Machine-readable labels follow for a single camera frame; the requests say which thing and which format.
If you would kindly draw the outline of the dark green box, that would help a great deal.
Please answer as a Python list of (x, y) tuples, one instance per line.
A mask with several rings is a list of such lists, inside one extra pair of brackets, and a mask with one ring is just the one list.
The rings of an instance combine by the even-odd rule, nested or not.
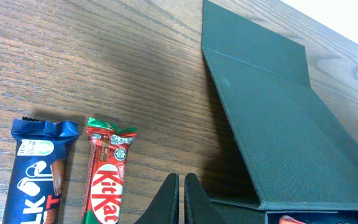
[(310, 85), (305, 48), (211, 1), (201, 50), (251, 193), (214, 198), (229, 223), (358, 223), (358, 143)]

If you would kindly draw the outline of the red Hacks candy bag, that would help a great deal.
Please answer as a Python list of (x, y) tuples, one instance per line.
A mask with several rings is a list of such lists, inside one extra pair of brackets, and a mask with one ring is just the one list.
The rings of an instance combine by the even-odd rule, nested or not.
[(279, 224), (306, 224), (306, 223), (298, 221), (288, 215), (284, 215), (284, 216), (280, 217)]

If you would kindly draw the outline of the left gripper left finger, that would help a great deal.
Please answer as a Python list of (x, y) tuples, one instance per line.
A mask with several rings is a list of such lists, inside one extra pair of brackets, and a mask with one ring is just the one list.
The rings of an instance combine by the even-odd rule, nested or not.
[(179, 176), (168, 174), (146, 211), (135, 224), (178, 224)]

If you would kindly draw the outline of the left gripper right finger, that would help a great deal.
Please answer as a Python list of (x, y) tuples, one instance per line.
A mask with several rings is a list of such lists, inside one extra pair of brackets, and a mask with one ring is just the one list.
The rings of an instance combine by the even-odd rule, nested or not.
[(185, 177), (185, 223), (226, 224), (194, 173)]

